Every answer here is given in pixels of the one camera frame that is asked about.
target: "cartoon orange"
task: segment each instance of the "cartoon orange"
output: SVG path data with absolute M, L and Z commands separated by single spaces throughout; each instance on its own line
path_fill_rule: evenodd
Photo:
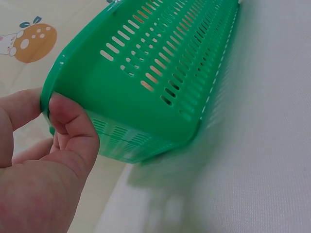
M 15 40 L 13 44 L 13 48 L 16 48 L 15 57 L 24 63 L 38 61 L 53 49 L 56 38 L 57 32 L 52 26 L 45 23 L 32 25 Z
M 0 35 L 0 54 L 15 56 L 24 63 L 45 57 L 56 43 L 57 32 L 51 25 L 39 23 L 41 20 L 37 16 L 33 25 L 30 22 L 21 23 L 18 33 Z

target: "cartoon character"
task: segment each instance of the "cartoon character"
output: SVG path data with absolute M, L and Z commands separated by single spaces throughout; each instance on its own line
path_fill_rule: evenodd
M 45 57 L 54 47 L 57 39 L 56 29 L 49 24 L 39 23 L 40 17 L 20 24 L 18 33 L 0 35 L 0 54 L 14 56 L 24 63 L 38 61 Z

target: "hand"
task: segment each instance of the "hand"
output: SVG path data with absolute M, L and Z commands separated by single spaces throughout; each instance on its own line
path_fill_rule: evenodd
M 95 163 L 99 139 L 86 112 L 54 94 L 54 139 L 12 160 L 13 131 L 40 114 L 40 89 L 0 99 L 0 232 L 66 233 Z

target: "light beige background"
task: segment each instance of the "light beige background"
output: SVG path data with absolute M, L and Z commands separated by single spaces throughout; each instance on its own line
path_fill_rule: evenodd
M 53 50 L 37 62 L 25 64 L 15 57 L 0 55 L 0 96 L 42 86 L 61 50 L 107 5 L 105 0 L 0 0 L 0 35 L 17 33 L 20 23 L 32 23 L 36 16 L 58 33 Z M 15 153 L 46 137 L 50 137 L 48 125 L 40 116 L 15 133 Z M 98 157 L 70 233 L 93 232 L 123 168 L 123 163 Z

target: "green plastic basket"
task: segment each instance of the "green plastic basket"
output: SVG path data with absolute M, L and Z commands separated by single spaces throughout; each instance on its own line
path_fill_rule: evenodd
M 62 51 L 41 95 L 83 106 L 100 154 L 137 163 L 188 143 L 200 126 L 238 0 L 118 0 Z

